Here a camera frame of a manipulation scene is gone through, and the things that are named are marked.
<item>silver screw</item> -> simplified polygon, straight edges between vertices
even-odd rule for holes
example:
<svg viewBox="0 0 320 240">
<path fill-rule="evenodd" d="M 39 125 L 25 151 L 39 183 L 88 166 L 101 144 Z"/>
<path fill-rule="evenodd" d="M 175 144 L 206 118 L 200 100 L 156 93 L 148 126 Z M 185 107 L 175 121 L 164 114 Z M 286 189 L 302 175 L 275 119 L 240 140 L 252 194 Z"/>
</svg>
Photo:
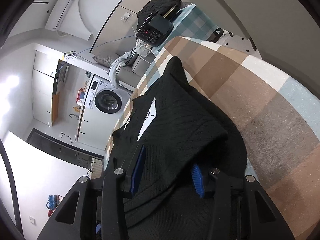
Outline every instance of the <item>silver screw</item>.
<svg viewBox="0 0 320 240">
<path fill-rule="evenodd" d="M 115 174 L 119 175 L 119 174 L 122 174 L 122 173 L 123 173 L 123 169 L 121 169 L 121 168 L 115 169 Z"/>
<path fill-rule="evenodd" d="M 87 180 L 88 180 L 87 176 L 82 176 L 82 177 L 80 177 L 79 182 L 80 183 L 85 183 Z"/>
<path fill-rule="evenodd" d="M 256 180 L 254 176 L 251 176 L 251 175 L 248 175 L 246 178 L 247 178 L 247 181 L 249 182 L 254 182 Z"/>
<path fill-rule="evenodd" d="M 217 168 L 213 168 L 213 169 L 211 169 L 210 172 L 211 172 L 212 174 L 219 174 L 219 173 L 220 173 L 220 170 L 217 169 Z"/>
</svg>

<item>washing machine control panel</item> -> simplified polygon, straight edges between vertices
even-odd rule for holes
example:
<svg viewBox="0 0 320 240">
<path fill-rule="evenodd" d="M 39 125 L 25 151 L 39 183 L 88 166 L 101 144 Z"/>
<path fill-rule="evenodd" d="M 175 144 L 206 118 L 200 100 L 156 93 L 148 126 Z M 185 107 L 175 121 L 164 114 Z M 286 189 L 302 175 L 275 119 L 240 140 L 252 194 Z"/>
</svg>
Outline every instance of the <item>washing machine control panel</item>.
<svg viewBox="0 0 320 240">
<path fill-rule="evenodd" d="M 96 94 L 97 88 L 99 87 L 101 79 L 95 76 L 89 87 L 87 98 L 85 99 L 84 106 L 92 108 L 94 104 L 94 95 Z"/>
</svg>

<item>washing machine door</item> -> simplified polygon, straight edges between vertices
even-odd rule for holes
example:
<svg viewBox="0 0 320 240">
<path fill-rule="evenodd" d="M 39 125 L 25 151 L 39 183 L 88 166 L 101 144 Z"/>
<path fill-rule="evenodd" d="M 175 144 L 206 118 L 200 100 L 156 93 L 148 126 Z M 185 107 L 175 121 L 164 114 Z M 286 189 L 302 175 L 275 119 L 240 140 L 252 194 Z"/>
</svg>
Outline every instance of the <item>washing machine door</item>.
<svg viewBox="0 0 320 240">
<path fill-rule="evenodd" d="M 119 95 L 111 90 L 100 91 L 94 99 L 96 107 L 106 113 L 114 114 L 120 111 L 122 106 L 122 101 Z"/>
</svg>

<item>black garment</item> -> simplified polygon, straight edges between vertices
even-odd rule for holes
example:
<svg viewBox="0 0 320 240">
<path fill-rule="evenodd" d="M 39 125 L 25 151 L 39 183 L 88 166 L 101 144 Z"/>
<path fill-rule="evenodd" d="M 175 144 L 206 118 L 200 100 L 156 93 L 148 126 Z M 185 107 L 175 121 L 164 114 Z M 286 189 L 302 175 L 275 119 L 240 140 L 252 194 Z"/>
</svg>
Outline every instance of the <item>black garment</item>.
<svg viewBox="0 0 320 240">
<path fill-rule="evenodd" d="M 132 200 L 124 199 L 130 240 L 202 239 L 213 199 L 196 194 L 190 167 L 211 162 L 228 175 L 243 177 L 247 160 L 243 140 L 233 122 L 188 85 L 180 59 L 173 57 L 163 76 L 133 100 L 126 129 L 113 133 L 110 160 L 117 158 L 116 167 L 137 145 L 154 98 L 157 116 L 139 141 L 147 148 L 139 191 Z"/>
<path fill-rule="evenodd" d="M 159 14 L 164 16 L 173 6 L 176 5 L 178 5 L 176 9 L 176 12 L 178 12 L 180 9 L 181 0 L 151 0 L 142 8 L 141 11 L 138 12 L 137 31 L 150 16 L 150 14 L 158 11 Z"/>
</svg>

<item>brown plaid tablecloth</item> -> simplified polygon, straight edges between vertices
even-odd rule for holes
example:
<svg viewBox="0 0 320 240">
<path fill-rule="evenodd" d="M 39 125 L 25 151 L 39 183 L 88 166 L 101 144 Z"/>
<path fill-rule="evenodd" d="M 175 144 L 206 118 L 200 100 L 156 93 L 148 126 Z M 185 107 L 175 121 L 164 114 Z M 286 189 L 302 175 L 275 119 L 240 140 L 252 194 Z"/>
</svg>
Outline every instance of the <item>brown plaid tablecloth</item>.
<svg viewBox="0 0 320 240">
<path fill-rule="evenodd" d="M 143 95 L 173 56 L 189 84 L 236 124 L 248 151 L 246 174 L 265 188 L 297 240 L 320 219 L 320 101 L 276 67 L 208 41 L 175 37 L 140 80 L 115 130 L 125 124 L 132 99 Z M 113 147 L 107 145 L 107 157 Z"/>
</svg>

